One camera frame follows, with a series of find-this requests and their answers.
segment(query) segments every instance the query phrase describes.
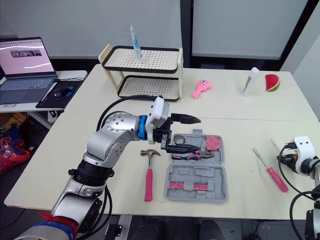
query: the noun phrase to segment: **screwdriver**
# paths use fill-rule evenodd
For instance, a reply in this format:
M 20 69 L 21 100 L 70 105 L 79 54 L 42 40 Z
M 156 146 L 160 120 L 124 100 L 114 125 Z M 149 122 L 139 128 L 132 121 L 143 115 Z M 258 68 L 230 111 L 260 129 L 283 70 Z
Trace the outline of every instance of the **screwdriver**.
M 284 183 L 284 181 L 280 178 L 280 176 L 275 172 L 275 170 L 266 163 L 266 161 L 260 155 L 260 153 L 257 151 L 257 149 L 252 148 L 252 150 L 258 156 L 258 158 L 263 162 L 263 164 L 266 166 L 266 168 L 267 168 L 266 171 L 270 174 L 271 178 L 277 184 L 277 186 L 280 188 L 280 190 L 284 193 L 288 192 L 289 191 L 288 186 Z

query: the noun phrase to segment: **white table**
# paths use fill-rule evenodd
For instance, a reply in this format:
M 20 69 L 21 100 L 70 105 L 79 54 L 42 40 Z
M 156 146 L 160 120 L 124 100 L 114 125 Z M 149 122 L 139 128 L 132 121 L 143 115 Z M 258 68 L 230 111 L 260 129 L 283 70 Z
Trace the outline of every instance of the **white table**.
M 290 72 L 261 71 L 253 94 L 244 97 L 241 95 L 241 90 L 249 72 L 184 68 L 183 97 L 176 102 L 170 102 L 170 111 L 179 113 L 183 110 L 184 113 L 199 118 L 318 121 Z M 279 76 L 281 82 L 278 90 L 266 92 L 264 79 L 266 74 Z M 145 75 L 155 76 L 156 74 L 146 73 Z M 196 100 L 192 97 L 192 92 L 199 79 L 211 81 L 213 87 L 203 92 L 201 99 Z M 97 64 L 65 111 L 78 113 L 85 109 L 87 114 L 100 116 L 103 110 L 118 98 L 104 69 Z M 116 106 L 114 110 L 128 110 L 132 114 L 143 114 L 143 111 L 149 109 L 149 105 L 149 101 L 130 100 L 128 103 Z
M 108 179 L 114 214 L 289 219 L 289 205 L 296 193 L 292 189 L 282 193 L 277 188 L 252 148 L 257 148 L 269 164 L 278 170 L 275 158 L 278 153 L 270 139 L 282 146 L 293 137 L 309 136 L 316 152 L 320 154 L 320 123 L 289 73 L 277 72 L 282 86 L 286 87 L 271 93 L 274 94 L 272 97 L 261 90 L 261 82 L 257 84 L 258 92 L 255 95 L 249 98 L 239 96 L 233 84 L 227 81 L 230 79 L 235 84 L 237 75 L 240 75 L 245 77 L 241 79 L 244 83 L 248 73 L 185 69 L 184 95 L 179 101 L 170 102 L 171 113 L 191 114 L 202 120 L 202 123 L 194 125 L 174 123 L 171 127 L 173 133 L 191 133 L 193 128 L 197 128 L 203 129 L 204 134 L 222 136 L 225 153 L 222 165 L 226 168 L 228 201 L 214 204 L 167 200 L 164 197 L 164 185 L 171 164 L 169 155 L 160 150 L 159 144 L 150 146 L 145 141 L 137 141 L 128 144 L 114 168 L 114 177 Z M 192 99 L 190 96 L 195 82 L 200 78 L 209 80 L 210 76 L 217 79 L 210 80 L 219 91 L 213 88 L 204 92 L 202 99 Z M 116 99 L 117 93 L 105 72 L 101 66 L 95 66 L 43 140 L 4 203 L 15 207 L 51 209 L 68 181 L 68 169 L 76 168 L 80 163 L 99 116 Z M 288 106 L 288 99 L 292 101 L 289 106 L 295 107 L 282 109 Z M 112 110 L 142 115 L 148 112 L 150 103 L 129 100 Z M 161 157 L 156 156 L 154 160 L 154 200 L 144 202 L 148 160 L 140 156 L 140 150 L 149 148 L 159 151 Z M 298 189 L 313 189 L 314 182 L 311 179 L 294 174 L 285 166 L 283 168 Z M 294 210 L 295 219 L 305 219 L 306 210 L 311 209 L 313 203 L 301 198 L 297 206 Z
M 57 77 L 59 79 L 72 79 L 76 77 L 86 78 L 87 71 L 85 70 L 72 70 L 72 71 L 57 71 Z M 0 80 L 0 84 L 5 82 L 6 78 L 3 77 Z M 56 83 L 54 83 L 51 88 L 49 89 L 48 93 L 54 88 Z M 43 126 L 50 129 L 52 124 L 45 119 L 41 114 L 37 112 L 43 111 L 58 111 L 63 110 L 63 108 L 36 108 L 38 102 L 28 102 L 28 103 L 18 103 L 18 104 L 2 104 L 0 105 L 0 113 L 18 113 L 18 112 L 27 112 L 30 116 L 40 122 Z
M 11 190 L 4 203 L 9 206 L 49 210 L 64 189 L 68 170 L 80 163 L 86 144 L 95 132 L 98 117 L 82 117 L 63 113 L 46 135 L 41 146 Z M 279 154 L 270 139 L 279 146 L 295 136 L 310 137 L 320 153 L 320 123 L 296 121 L 235 120 L 201 118 L 202 123 L 174 123 L 173 133 L 191 133 L 193 128 L 204 134 L 223 137 L 228 201 L 222 204 L 170 201 L 164 196 L 167 169 L 172 163 L 160 144 L 150 146 L 145 141 L 130 142 L 114 167 L 115 175 L 107 180 L 113 200 L 113 214 L 163 215 L 245 219 L 289 219 L 289 205 L 297 194 L 290 189 L 281 192 L 252 148 L 257 148 L 268 163 L 278 171 Z M 140 150 L 155 149 L 161 156 L 153 161 L 153 200 L 144 201 L 148 158 Z M 300 190 L 312 190 L 314 182 L 289 171 L 284 173 Z M 294 209 L 295 219 L 305 219 L 313 202 L 300 198 Z

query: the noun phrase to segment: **red screwdriver handle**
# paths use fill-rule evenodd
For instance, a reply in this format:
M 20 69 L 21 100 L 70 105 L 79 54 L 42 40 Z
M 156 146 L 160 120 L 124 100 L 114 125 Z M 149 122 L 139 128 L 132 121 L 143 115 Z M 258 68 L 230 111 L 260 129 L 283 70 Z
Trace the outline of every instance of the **red screwdriver handle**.
M 284 193 L 289 191 L 288 186 L 284 183 L 284 181 L 281 179 L 281 177 L 275 172 L 275 170 L 270 167 L 266 170 L 270 176 L 272 177 L 272 179 L 275 181 L 275 183 L 278 185 L 278 187 L 280 188 L 280 190 Z

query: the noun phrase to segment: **white wall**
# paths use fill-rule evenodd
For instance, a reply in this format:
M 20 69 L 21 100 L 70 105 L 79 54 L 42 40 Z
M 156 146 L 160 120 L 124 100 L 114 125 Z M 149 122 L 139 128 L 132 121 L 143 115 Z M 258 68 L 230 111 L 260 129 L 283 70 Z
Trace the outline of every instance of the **white wall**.
M 97 58 L 107 44 L 182 46 L 179 0 L 0 0 L 0 34 L 42 37 L 51 57 Z
M 305 57 L 293 73 L 305 98 L 320 120 L 320 36 L 317 37 Z
M 307 0 L 194 0 L 192 55 L 280 58 Z
M 320 3 L 317 4 L 281 71 L 292 73 L 320 120 Z

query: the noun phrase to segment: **mouse pad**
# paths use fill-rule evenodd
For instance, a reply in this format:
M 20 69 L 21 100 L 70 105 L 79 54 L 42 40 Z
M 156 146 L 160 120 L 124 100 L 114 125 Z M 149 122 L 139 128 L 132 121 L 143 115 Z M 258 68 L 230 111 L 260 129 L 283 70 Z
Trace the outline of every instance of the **mouse pad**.
M 82 81 L 60 81 L 58 82 L 54 88 L 45 96 L 45 98 L 40 101 L 35 107 L 37 109 L 44 108 L 59 108 L 64 109 L 69 101 L 72 99 L 76 91 L 80 88 Z M 57 89 L 65 88 L 65 87 L 73 87 L 72 94 L 63 99 L 54 99 L 54 92 Z

